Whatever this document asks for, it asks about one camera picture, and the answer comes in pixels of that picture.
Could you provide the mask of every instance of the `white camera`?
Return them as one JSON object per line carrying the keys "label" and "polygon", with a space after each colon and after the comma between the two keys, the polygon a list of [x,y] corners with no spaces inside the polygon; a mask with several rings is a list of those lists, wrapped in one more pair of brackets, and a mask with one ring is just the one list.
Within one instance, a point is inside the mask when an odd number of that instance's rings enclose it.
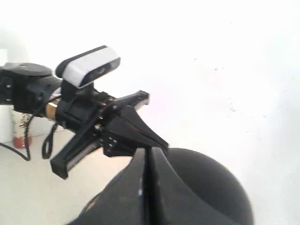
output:
{"label": "white camera", "polygon": [[62,61],[55,73],[76,88],[84,88],[99,77],[115,70],[120,57],[110,47],[101,46]]}

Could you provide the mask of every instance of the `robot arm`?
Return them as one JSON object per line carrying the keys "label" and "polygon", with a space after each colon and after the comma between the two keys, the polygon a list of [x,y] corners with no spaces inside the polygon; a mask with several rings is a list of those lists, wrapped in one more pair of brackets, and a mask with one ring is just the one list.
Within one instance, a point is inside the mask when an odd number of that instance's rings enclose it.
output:
{"label": "robot arm", "polygon": [[169,149],[138,116],[148,93],[115,98],[94,89],[93,81],[119,64],[117,54],[102,46],[63,61],[56,69],[60,79],[32,63],[7,63],[0,70],[0,105],[47,117],[75,133],[50,161],[61,178],[99,148],[108,157],[132,156],[70,224],[252,225],[247,196],[229,171],[200,153]]}

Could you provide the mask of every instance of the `white wall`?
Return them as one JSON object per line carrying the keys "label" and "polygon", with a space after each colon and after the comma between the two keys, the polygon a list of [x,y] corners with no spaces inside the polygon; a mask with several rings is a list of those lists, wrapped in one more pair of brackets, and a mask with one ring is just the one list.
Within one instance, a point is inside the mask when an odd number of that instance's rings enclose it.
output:
{"label": "white wall", "polygon": [[249,193],[257,224],[297,224],[299,1],[5,4],[1,26],[17,33],[35,63],[55,68],[113,47],[121,66],[96,82],[99,90],[151,93],[143,119],[171,146],[227,166]]}

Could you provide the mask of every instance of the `cable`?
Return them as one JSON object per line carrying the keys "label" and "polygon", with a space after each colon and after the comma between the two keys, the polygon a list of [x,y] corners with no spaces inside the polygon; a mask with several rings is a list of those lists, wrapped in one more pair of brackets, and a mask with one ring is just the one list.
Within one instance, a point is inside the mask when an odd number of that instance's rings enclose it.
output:
{"label": "cable", "polygon": [[[26,123],[26,128],[25,128],[25,132],[24,132],[25,148],[26,148],[26,154],[27,154],[27,156],[24,155],[24,154],[22,154],[22,153],[20,153],[18,150],[14,149],[14,148],[12,148],[12,147],[10,147],[10,146],[8,146],[8,145],[6,145],[6,144],[0,143],[0,146],[2,146],[2,147],[4,147],[4,148],[7,148],[7,149],[11,150],[12,152],[14,152],[14,153],[16,153],[17,155],[19,155],[20,157],[22,157],[24,160],[30,161],[30,160],[31,160],[31,155],[30,155],[29,141],[28,141],[29,125],[30,125],[31,121],[33,120],[33,118],[36,117],[36,116],[38,116],[38,115],[40,114],[40,112],[47,106],[48,103],[53,102],[53,101],[55,101],[55,100],[58,99],[58,98],[60,98],[60,96],[56,96],[56,97],[50,99],[46,104],[41,105],[41,106],[40,106],[40,107],[32,114],[32,116],[30,117],[30,119],[27,121],[27,123]],[[49,144],[49,147],[50,147],[50,146],[51,146],[51,149],[48,150],[48,153],[49,153],[49,152],[50,152],[50,153],[52,152],[52,143],[51,143],[51,145]]]}
{"label": "cable", "polygon": [[58,123],[55,123],[52,126],[49,135],[45,138],[45,140],[43,142],[43,146],[42,146],[42,158],[43,159],[49,159],[51,157],[52,150],[53,150],[53,136],[54,136],[54,132],[57,129],[57,126],[58,126]]}

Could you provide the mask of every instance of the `wire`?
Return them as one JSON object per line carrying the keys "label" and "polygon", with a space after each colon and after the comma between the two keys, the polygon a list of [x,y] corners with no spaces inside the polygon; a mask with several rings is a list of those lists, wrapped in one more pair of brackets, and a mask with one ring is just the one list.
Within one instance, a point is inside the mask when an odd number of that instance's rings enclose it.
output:
{"label": "wire", "polygon": [[49,159],[51,157],[52,150],[53,150],[53,136],[54,136],[54,132],[57,129],[57,126],[58,126],[58,123],[55,123],[52,126],[49,135],[45,138],[45,140],[43,142],[43,146],[42,146],[42,158],[43,159]]}
{"label": "wire", "polygon": [[[11,150],[12,152],[14,152],[14,153],[16,153],[17,155],[19,155],[20,157],[22,157],[24,160],[30,161],[30,160],[31,160],[31,154],[30,154],[29,141],[28,141],[29,125],[30,125],[31,121],[33,120],[33,118],[36,117],[36,116],[38,116],[38,115],[40,114],[40,112],[47,106],[48,103],[53,102],[53,101],[55,101],[55,100],[58,99],[58,98],[60,98],[60,96],[56,96],[56,97],[50,99],[46,104],[41,105],[41,106],[40,106],[40,107],[32,114],[32,116],[30,117],[30,119],[27,121],[27,123],[26,123],[26,128],[25,128],[25,132],[24,132],[25,148],[26,148],[26,154],[27,154],[27,156],[24,155],[24,154],[22,154],[22,153],[20,153],[18,150],[14,149],[14,148],[12,148],[12,147],[10,147],[10,146],[8,146],[8,145],[6,145],[6,144],[0,143],[0,146],[2,146],[2,147],[4,147],[4,148],[7,148],[7,149]],[[56,128],[53,129],[54,126],[52,127],[51,132],[50,132],[50,134],[48,135],[48,137],[51,135],[52,131],[53,131],[53,133],[55,132]],[[49,149],[48,149],[48,152],[45,151],[45,153],[46,153],[46,154],[49,154],[49,153],[51,154],[51,152],[52,152],[52,145],[53,145],[53,134],[52,134],[52,138],[48,138],[48,139],[50,139],[51,143],[49,142]]]}

